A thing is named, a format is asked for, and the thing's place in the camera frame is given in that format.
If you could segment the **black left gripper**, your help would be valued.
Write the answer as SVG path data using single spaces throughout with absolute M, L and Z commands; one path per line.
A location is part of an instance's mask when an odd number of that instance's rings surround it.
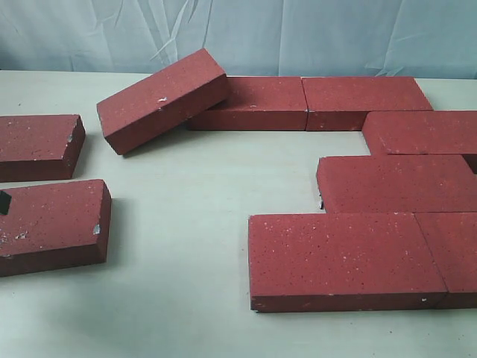
M 11 203 L 11 195 L 7 192 L 1 190 L 0 191 L 0 214 L 7 215 Z

